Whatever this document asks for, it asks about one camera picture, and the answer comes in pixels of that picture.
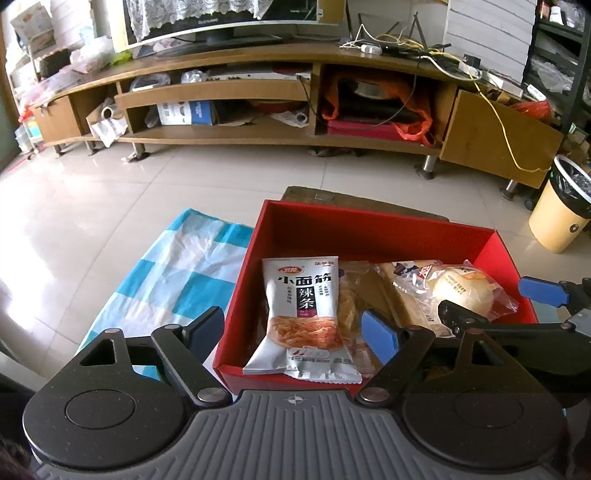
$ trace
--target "packaged pastry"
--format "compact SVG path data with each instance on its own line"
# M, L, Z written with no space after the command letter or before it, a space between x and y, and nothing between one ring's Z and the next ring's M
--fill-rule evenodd
M412 311L411 323L427 326L437 336L452 335L439 319L438 308L443 300L489 320L515 313L518 308L518 303L493 278L468 260L463 265L443 265L440 261L395 262L382 264L380 269L396 286L405 307Z

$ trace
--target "white floor tile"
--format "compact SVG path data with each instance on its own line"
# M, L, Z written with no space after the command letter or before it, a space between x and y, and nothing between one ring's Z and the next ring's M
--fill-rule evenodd
M184 209L254 226L263 201L280 197L277 193L152 184L117 227L90 273L112 278L118 285Z
M79 345L125 274L120 277L91 269L62 316L57 332Z
M264 200L282 193L153 183L142 194L126 221L161 222L166 228L184 209L192 208L227 222L254 226Z
M0 278L12 298L57 328L92 262L144 189L66 180L26 227L0 232Z
M289 185L320 188L324 159L304 147L212 146L180 149L154 183L283 193Z
M417 155L388 153L331 158L322 188L492 227L468 168L442 163L433 180L424 180L414 171L421 160Z
M531 212L524 206L524 195L515 195L511 202L506 200L499 188L505 187L507 180L482 172L475 172L476 185L486 206L493 227L497 230L533 237L528 221Z
M591 276L591 239L588 232L579 235L561 254L549 252L535 238L513 232L500 234L522 276L575 283Z
M53 377L66 363L72 360L77 348L77 344L56 333L47 351L47 356L43 360L39 375L45 378Z
M124 181L149 183L170 161L177 149L171 146L146 145L151 155L138 162L121 160L133 152L130 144L116 143L93 156L86 156L72 173L72 177L84 181Z
M39 372L55 331L31 315L27 302L0 291L0 337L25 367Z

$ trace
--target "metal screw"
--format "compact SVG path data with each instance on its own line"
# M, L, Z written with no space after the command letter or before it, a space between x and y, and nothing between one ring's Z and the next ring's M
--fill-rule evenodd
M363 400L373 403L383 402L390 398L388 391L379 387L364 388L359 396Z
M205 403L217 403L226 399L226 391L218 387L204 388L199 390L197 398Z

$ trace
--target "paper towel roll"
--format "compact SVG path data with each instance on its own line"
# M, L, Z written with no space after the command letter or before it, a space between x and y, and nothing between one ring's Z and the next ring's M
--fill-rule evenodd
M100 117L103 120L107 120L109 118L118 119L123 117L123 112L117 108L117 104L112 103L103 108L102 112L100 113Z

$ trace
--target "white cable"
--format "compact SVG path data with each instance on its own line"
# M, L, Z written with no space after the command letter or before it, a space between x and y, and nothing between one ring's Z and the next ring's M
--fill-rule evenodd
M419 58L420 59L427 59L427 60L429 60L431 63L433 63L437 67L437 70L439 70L441 73L444 73L448 77L453 78L454 80L460 80L462 82L470 82L470 81L473 81L473 80L480 80L482 78L482 74L480 74L479 77L474 77L474 78L456 76L453 73L449 73L447 70L445 70L444 68L442 68L435 60L433 60L432 57L430 57L428 55L422 55Z

